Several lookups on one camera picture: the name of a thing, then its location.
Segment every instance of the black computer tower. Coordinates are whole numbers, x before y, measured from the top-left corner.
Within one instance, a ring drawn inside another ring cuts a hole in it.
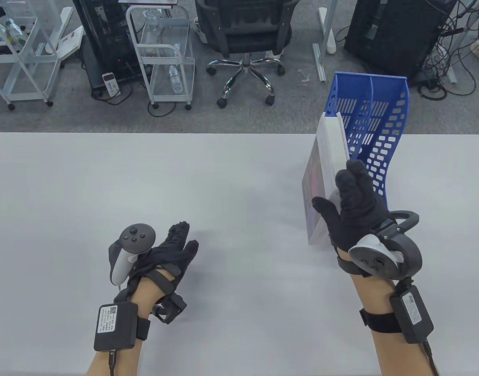
[[[413,77],[457,0],[358,0],[344,45],[376,73]]]
[[[127,27],[125,5],[118,0],[73,0],[101,74],[113,72],[118,81],[141,76]]]

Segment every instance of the white book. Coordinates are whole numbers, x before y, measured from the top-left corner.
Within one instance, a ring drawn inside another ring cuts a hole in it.
[[[304,209],[306,211],[307,235],[310,245],[324,242],[328,236],[325,221],[312,206],[314,196],[332,201],[340,211],[340,197],[335,186],[335,175],[346,168],[349,159],[344,123],[340,113],[337,116],[321,115],[316,139],[302,179]]]

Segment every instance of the caster wheel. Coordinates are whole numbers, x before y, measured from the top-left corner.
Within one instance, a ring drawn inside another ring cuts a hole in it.
[[[217,73],[217,70],[213,67],[207,67],[207,73],[211,76],[215,76],[215,73]]]
[[[266,105],[272,106],[274,104],[274,95],[270,95],[269,97],[266,98]]]
[[[277,66],[277,75],[279,75],[279,76],[284,76],[285,73],[286,73],[285,67],[284,67],[283,65],[279,64],[279,65]]]
[[[225,108],[225,106],[227,106],[227,99],[219,98],[217,101],[217,106],[220,108]]]

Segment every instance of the label sticker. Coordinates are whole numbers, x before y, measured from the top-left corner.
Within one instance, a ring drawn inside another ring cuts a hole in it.
[[[417,304],[415,304],[415,299],[411,292],[405,294],[403,296],[403,303],[405,304],[406,310],[408,311],[408,316],[410,316],[410,321],[412,324],[418,324],[422,321],[422,317],[420,317],[419,309],[417,308]]]
[[[118,306],[116,305],[100,308],[97,333],[108,333],[110,331],[114,331],[114,328],[116,328],[117,309]]]

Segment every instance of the hand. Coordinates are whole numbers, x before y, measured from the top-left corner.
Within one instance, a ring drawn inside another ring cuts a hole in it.
[[[187,222],[174,224],[168,230],[167,238],[159,247],[153,247],[148,252],[139,255],[128,276],[127,288],[118,294],[115,301],[127,300],[137,290],[141,278],[155,268],[164,269],[162,274],[165,276],[169,273],[173,277],[171,283],[176,288],[198,252],[199,244],[196,240],[191,240],[186,245],[188,233],[189,224]]]
[[[372,178],[362,161],[349,160],[347,169],[335,176],[340,192],[341,212],[323,197],[313,198],[313,208],[321,214],[328,226],[333,244],[347,252],[371,229],[391,218],[381,196],[372,186]]]

